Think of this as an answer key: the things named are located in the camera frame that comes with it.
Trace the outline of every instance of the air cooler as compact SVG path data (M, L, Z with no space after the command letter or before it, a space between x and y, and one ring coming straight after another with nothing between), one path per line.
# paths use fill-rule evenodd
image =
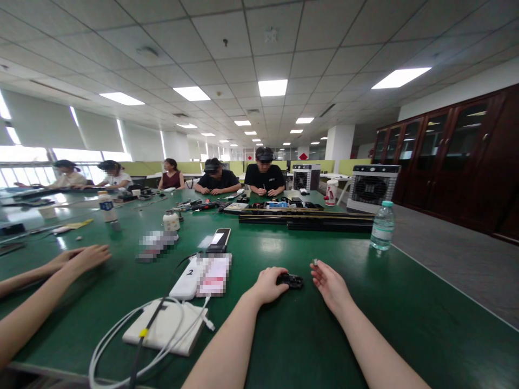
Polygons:
M377 213L383 201L391 201L400 165L353 167L348 210Z

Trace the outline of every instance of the white t-shirt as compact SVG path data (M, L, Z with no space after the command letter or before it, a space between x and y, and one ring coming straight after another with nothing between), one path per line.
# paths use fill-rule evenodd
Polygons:
M111 185L119 185L122 181L127 180L128 183L125 185L125 189L128 188L128 186L133 185L133 181L131 180L131 177L128 173L120 172L118 176L106 176L103 181L108 183L108 186Z

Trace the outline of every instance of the plastic bottle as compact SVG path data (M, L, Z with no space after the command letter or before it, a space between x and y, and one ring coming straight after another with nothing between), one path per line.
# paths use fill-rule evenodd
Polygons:
M99 208L103 211L104 221L108 223L117 220L112 197L107 191L99 191L97 195L99 196Z
M383 201L375 215L371 230L371 246L378 250L387 250L391 246L395 229L395 213L393 202Z

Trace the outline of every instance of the man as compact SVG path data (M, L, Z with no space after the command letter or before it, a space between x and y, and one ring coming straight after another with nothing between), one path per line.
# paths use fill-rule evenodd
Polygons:
M204 176L195 184L195 190L201 194L221 195L236 192L242 186L230 170L224 169L218 158L205 161Z
M245 183L250 185L252 192L260 196L277 196L285 190L285 179L277 165L272 165L274 152L270 147L258 147L256 150L256 165L247 166Z

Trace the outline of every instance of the green workbench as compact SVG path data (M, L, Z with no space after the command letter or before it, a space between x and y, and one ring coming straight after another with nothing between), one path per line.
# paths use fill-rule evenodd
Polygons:
M94 222L58 239L26 238L39 240L0 257L0 279L5 279L46 263L61 249L110 244L113 253L108 263L72 285L11 366L76 379L86 376L95 346L112 325L133 308L167 293L178 278L178 274L171 276L178 262L198 251L202 240L217 228L228 227L232 229L228 245L232 269L227 292L208 305L208 316L217 329L267 266L286 267L306 282L302 290L288 291L261 309L246 387L367 388L342 329L311 282L313 258L325 261L344 277L358 306L431 387L519 387L519 333L397 248L377 253L369 247L369 234L288 231L283 225L239 224L237 216L213 214L213 210L185 212L174 249L156 263L135 263L142 249L140 239L162 229L166 209L187 198L204 197L183 190L142 211L132 209L135 202L126 204L117 209L123 229L119 233L107 228L99 212L60 209L60 218L75 222L94 218ZM74 194L65 198L83 199ZM316 192L305 199L324 204ZM251 201L258 201L257 196ZM331 210L340 211L338 207ZM43 225L36 210L17 212L9 210L7 216L24 220L30 227ZM83 240L77 242L77 236ZM0 300L0 318L36 288ZM195 300L196 305L202 302ZM98 377L121 380L129 375L136 347L122 342L123 332L105 350ZM139 383L180 387L213 335L204 328L190 358L167 357ZM156 353L144 350L142 365Z

